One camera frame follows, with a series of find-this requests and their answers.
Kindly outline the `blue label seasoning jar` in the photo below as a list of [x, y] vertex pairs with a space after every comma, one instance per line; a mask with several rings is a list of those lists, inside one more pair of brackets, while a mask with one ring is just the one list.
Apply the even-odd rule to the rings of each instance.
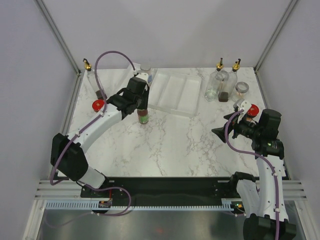
[[151, 68], [150, 65], [148, 65], [147, 63], [142, 63], [140, 65], [140, 70], [144, 73], [148, 74], [148, 79], [147, 79], [147, 83], [150, 86], [152, 84], [153, 81], [153, 70]]

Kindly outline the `green label sauce bottle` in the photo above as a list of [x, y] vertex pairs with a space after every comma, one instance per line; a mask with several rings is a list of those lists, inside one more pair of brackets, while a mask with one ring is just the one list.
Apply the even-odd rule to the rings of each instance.
[[147, 124], [149, 122], [148, 109], [137, 109], [138, 121], [140, 124]]

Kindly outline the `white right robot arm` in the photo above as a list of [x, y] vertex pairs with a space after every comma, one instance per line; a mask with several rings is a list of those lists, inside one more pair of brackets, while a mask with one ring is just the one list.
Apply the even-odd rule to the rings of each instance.
[[[233, 151], [254, 156], [259, 173], [259, 184], [253, 175], [235, 172], [228, 184], [228, 191], [240, 197], [246, 219], [243, 224], [245, 240], [292, 240], [297, 227], [289, 222], [283, 194], [284, 145], [278, 139], [281, 114], [264, 109], [258, 122], [247, 120], [247, 110], [235, 107], [234, 113], [224, 118], [227, 123], [212, 129]], [[252, 151], [241, 151], [229, 141], [242, 135], [252, 141]]]

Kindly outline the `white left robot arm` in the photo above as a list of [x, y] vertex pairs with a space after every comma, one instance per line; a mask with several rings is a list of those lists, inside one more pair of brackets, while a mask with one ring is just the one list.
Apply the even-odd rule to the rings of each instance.
[[54, 176], [56, 171], [60, 171], [68, 179], [92, 187], [92, 192], [100, 198], [109, 193], [110, 186], [105, 182], [106, 177], [89, 166], [85, 153], [113, 125], [136, 109], [147, 108], [150, 91], [148, 77], [147, 73], [137, 73], [129, 79], [125, 88], [106, 100], [102, 109], [88, 123], [66, 135], [58, 133], [53, 137], [50, 157], [53, 166], [50, 174], [51, 185], [56, 185]]

